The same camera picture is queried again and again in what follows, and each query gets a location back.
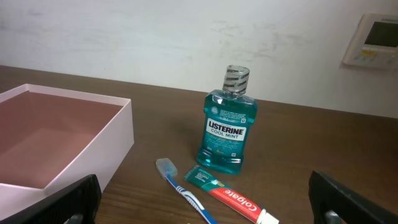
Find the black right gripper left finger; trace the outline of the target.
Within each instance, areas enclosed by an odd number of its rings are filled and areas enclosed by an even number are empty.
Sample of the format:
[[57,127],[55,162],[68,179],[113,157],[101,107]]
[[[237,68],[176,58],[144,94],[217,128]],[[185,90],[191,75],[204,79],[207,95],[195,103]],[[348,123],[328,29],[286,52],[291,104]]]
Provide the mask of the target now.
[[90,174],[1,220],[1,224],[95,224],[101,197],[98,178]]

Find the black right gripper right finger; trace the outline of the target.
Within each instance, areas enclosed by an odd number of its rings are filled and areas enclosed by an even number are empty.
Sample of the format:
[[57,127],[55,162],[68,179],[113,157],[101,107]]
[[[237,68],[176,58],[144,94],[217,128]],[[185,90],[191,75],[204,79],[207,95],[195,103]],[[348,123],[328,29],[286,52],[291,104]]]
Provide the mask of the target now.
[[314,224],[397,223],[396,214],[362,197],[324,173],[313,171],[308,186]]

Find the blue white toothbrush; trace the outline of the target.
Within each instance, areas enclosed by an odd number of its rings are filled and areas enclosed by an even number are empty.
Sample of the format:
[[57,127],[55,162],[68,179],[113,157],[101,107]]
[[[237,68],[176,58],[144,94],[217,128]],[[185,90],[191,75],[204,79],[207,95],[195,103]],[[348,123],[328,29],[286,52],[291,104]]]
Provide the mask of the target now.
[[212,218],[200,203],[199,199],[173,180],[173,178],[178,174],[178,170],[170,159],[157,159],[155,166],[160,175],[203,217],[208,224],[217,224],[215,219]]

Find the Colgate toothpaste tube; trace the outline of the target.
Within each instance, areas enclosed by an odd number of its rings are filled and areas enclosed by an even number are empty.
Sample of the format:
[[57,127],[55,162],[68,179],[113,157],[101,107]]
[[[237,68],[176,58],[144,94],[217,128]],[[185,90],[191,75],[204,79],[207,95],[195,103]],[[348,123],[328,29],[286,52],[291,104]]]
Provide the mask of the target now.
[[267,212],[266,209],[261,208],[246,196],[222,183],[222,181],[200,166],[195,166],[188,171],[184,179],[201,188],[255,224],[279,224],[279,220]]

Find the blue Listerine mouthwash bottle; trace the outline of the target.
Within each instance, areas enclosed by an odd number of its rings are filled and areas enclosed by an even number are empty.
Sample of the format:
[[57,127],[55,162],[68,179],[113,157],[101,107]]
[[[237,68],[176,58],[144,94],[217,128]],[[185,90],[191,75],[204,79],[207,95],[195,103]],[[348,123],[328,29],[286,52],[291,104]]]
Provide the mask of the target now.
[[223,87],[205,97],[205,125],[197,161],[204,167],[226,174],[238,174],[244,148],[258,106],[246,96],[250,70],[239,65],[226,67]]

